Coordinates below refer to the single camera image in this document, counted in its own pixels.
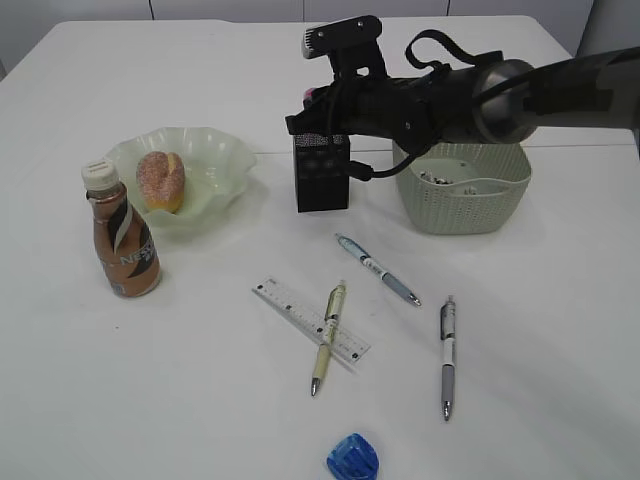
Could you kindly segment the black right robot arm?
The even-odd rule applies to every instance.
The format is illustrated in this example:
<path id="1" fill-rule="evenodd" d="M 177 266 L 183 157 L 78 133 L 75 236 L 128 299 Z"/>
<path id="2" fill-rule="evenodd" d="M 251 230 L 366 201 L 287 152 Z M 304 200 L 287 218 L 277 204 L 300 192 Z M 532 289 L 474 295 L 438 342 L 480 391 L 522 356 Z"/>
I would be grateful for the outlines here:
<path id="1" fill-rule="evenodd" d="M 419 78 L 359 76 L 316 89 L 285 122 L 292 135 L 386 138 L 408 154 L 437 143 L 519 143 L 539 127 L 632 130 L 639 126 L 639 50 L 539 68 L 512 59 Z"/>

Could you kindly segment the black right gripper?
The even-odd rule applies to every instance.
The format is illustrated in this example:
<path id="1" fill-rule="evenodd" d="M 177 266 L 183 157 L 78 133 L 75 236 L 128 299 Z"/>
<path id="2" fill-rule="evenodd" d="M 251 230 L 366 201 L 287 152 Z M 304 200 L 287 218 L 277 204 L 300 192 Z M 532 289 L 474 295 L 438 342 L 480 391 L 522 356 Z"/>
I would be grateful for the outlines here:
<path id="1" fill-rule="evenodd" d="M 360 135 L 389 139 L 407 153 L 440 141 L 427 104 L 395 79 L 358 77 L 325 88 L 324 101 L 285 117 L 288 133 Z"/>

